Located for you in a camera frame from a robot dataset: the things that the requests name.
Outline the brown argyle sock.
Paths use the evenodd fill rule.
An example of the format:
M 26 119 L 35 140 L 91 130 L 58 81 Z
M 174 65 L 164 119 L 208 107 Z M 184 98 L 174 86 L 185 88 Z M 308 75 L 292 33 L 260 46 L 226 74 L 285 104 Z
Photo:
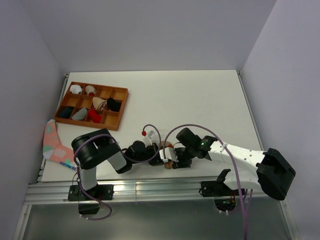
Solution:
M 160 150 L 164 149 L 164 148 L 173 148 L 173 144 L 171 142 L 165 142 L 164 140 L 161 141 L 160 143 Z M 169 161 L 167 163 L 164 163 L 164 168 L 165 169 L 173 169 L 173 161 Z

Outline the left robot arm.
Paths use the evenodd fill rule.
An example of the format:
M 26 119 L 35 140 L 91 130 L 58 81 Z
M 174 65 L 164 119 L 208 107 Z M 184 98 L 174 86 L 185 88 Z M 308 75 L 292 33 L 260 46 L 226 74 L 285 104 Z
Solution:
M 154 131 L 143 130 L 144 141 L 136 140 L 127 148 L 121 148 L 106 128 L 76 137 L 71 146 L 78 175 L 79 194 L 86 200 L 96 197 L 99 192 L 97 166 L 105 161 L 109 162 L 117 174 L 131 170 L 133 164 L 162 164 L 160 147 L 152 142 L 154 134 Z

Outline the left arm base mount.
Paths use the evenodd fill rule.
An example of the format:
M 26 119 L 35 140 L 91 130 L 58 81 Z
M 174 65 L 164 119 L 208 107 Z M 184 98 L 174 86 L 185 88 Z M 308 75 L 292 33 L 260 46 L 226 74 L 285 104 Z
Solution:
M 86 193 L 99 200 L 99 201 L 110 201 L 113 199 L 114 186 L 112 184 L 97 184 L 90 190 L 87 190 Z M 78 185 L 71 185 L 69 188 L 69 193 L 67 200 L 69 202 L 85 202 L 92 201 L 90 197 L 82 192 Z M 96 203 L 79 203 L 78 212 L 81 215 L 91 216 L 96 215 L 100 210 L 101 204 Z

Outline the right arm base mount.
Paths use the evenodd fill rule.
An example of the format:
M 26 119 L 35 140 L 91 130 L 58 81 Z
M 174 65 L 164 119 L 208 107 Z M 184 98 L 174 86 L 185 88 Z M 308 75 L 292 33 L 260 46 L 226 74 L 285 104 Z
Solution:
M 204 197 L 218 197 L 214 200 L 216 208 L 221 212 L 232 212 L 237 207 L 238 190 L 232 190 L 221 181 L 202 181 L 198 193 Z

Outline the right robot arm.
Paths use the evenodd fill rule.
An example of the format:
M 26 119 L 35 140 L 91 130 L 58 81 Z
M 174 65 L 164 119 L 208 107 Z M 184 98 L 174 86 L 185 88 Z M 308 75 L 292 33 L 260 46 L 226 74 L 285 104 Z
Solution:
M 222 195 L 242 188 L 262 190 L 269 197 L 283 201 L 296 176 L 294 168 L 274 148 L 247 149 L 226 143 L 214 133 L 199 137 L 188 127 L 176 138 L 184 146 L 177 154 L 178 159 L 198 158 L 232 165 L 233 169 L 224 169 L 218 177 L 216 189 Z

